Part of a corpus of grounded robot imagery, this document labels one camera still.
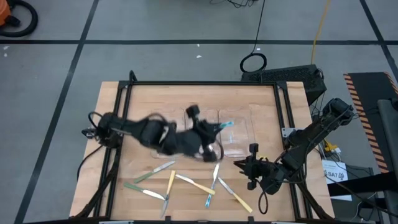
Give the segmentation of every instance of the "vacuum cleaner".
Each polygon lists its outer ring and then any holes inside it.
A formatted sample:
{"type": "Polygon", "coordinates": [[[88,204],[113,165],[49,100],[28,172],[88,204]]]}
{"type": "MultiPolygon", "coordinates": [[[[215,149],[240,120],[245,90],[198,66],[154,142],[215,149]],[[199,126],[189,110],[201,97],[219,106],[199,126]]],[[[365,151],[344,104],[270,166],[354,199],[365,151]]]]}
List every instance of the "vacuum cleaner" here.
{"type": "Polygon", "coordinates": [[[38,16],[36,10],[27,2],[21,0],[0,0],[0,36],[22,37],[31,34],[37,27],[38,16]],[[24,29],[16,32],[4,31],[6,26],[19,27],[21,21],[12,16],[11,11],[15,6],[22,6],[29,10],[32,15],[30,24],[24,29]]]}

